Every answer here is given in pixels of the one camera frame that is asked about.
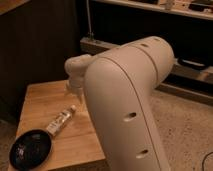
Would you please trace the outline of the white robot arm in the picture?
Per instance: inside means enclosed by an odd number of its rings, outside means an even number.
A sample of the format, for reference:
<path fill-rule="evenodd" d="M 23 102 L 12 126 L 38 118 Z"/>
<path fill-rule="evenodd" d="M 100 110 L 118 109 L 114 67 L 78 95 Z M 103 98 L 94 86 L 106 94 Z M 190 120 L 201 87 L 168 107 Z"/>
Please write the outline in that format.
<path fill-rule="evenodd" d="M 111 171 L 171 171 L 149 98 L 174 62 L 157 36 L 66 60 L 68 87 L 85 100 Z"/>

